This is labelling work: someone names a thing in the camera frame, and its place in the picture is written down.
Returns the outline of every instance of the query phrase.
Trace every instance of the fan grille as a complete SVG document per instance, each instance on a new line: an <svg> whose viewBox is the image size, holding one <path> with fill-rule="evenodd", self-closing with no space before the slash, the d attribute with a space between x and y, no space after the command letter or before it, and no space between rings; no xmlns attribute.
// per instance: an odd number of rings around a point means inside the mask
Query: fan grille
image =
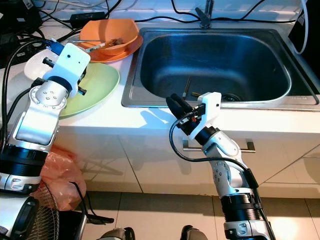
<svg viewBox="0 0 320 240"><path fill-rule="evenodd" d="M58 240L59 211L55 198L44 182L31 195L39 200L39 208L27 240Z"/></svg>

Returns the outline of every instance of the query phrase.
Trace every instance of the orange plastic bag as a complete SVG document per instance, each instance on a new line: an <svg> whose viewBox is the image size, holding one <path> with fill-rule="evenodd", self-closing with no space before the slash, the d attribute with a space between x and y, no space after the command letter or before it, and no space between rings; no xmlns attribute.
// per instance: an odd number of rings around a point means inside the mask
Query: orange plastic bag
<svg viewBox="0 0 320 240"><path fill-rule="evenodd" d="M76 182L82 196L86 195L86 182L75 162L75 154L54 146L40 173L54 196L59 211L74 210L81 202L75 185L70 182Z"/></svg>

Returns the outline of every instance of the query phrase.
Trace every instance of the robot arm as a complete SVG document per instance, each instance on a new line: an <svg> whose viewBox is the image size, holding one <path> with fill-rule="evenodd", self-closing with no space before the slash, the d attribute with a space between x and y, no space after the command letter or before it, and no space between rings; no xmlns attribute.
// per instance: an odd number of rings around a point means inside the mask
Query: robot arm
<svg viewBox="0 0 320 240"><path fill-rule="evenodd" d="M30 90L26 110L16 120L0 153L0 190L29 194L41 181L42 166L59 128L59 115L67 98L76 95L78 81L90 61L86 52L71 43L62 46L58 54L57 61L50 64L52 70L43 76L45 82Z"/></svg>
<svg viewBox="0 0 320 240"><path fill-rule="evenodd" d="M221 94L206 93L192 108L176 94L166 99L178 119L170 129L170 143L178 156L190 162L209 161L225 216L224 232L230 240L275 240L257 191L258 184L241 158L238 144L209 124L219 113ZM173 128L178 128L202 145L207 158L183 156L174 146Z"/></svg>

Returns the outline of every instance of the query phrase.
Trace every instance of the cabinet handle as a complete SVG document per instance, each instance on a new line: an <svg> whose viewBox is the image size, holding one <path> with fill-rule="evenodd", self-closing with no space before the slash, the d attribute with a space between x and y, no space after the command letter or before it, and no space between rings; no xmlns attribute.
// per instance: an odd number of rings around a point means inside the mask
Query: cabinet handle
<svg viewBox="0 0 320 240"><path fill-rule="evenodd" d="M185 152L202 152L201 147L190 147L188 140L182 140L182 146L183 146L183 151ZM243 148L240 149L242 153L247 153L247 154L256 153L256 148L252 141L247 141L246 146L247 146L246 149L243 149Z"/></svg>

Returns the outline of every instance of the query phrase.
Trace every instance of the stainless steel sink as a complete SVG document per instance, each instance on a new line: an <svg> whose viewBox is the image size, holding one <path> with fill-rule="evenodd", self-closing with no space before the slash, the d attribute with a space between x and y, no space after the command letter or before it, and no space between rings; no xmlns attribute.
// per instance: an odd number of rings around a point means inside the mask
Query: stainless steel sink
<svg viewBox="0 0 320 240"><path fill-rule="evenodd" d="M126 107L166 107L185 91L222 93L223 108L320 110L319 92L272 29L142 28L122 96Z"/></svg>

